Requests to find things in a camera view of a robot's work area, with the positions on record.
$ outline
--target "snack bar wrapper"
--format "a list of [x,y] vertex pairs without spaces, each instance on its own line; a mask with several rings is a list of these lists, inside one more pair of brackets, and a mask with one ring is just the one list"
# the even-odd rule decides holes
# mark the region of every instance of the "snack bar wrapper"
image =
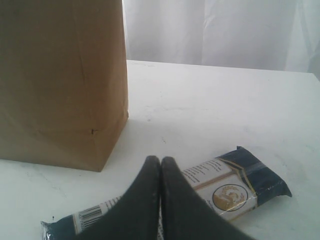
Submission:
[[[283,195],[292,197],[285,181],[241,146],[234,151],[185,169],[182,174],[199,196],[228,221],[238,218],[274,197]],[[42,240],[71,239],[98,221],[119,199],[120,197],[116,197],[66,216],[57,222],[41,222]],[[161,211],[157,239],[164,239]]]

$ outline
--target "white curtain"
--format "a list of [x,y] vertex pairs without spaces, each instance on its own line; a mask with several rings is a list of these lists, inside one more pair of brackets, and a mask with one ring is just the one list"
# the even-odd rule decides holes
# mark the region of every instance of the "white curtain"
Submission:
[[320,0],[122,0],[127,58],[310,72]]

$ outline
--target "white table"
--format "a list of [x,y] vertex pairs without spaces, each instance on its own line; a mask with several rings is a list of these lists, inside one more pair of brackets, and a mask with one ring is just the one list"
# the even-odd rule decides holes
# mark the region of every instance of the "white table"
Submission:
[[320,82],[309,73],[128,61],[129,121],[102,173],[0,161],[0,239],[39,240],[121,195],[147,155],[181,169],[243,146],[279,174],[277,197],[234,224],[258,240],[320,233]]

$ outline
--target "paper bag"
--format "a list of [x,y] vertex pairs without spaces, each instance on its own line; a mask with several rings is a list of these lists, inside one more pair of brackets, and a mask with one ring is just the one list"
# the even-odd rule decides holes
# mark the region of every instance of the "paper bag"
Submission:
[[0,158],[101,171],[128,119],[121,0],[0,1]]

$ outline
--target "round logo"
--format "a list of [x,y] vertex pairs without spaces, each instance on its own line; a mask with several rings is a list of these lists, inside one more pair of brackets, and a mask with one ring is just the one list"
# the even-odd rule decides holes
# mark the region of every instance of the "round logo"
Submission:
[[227,184],[214,191],[212,200],[218,209],[233,212],[245,205],[248,192],[243,186]]

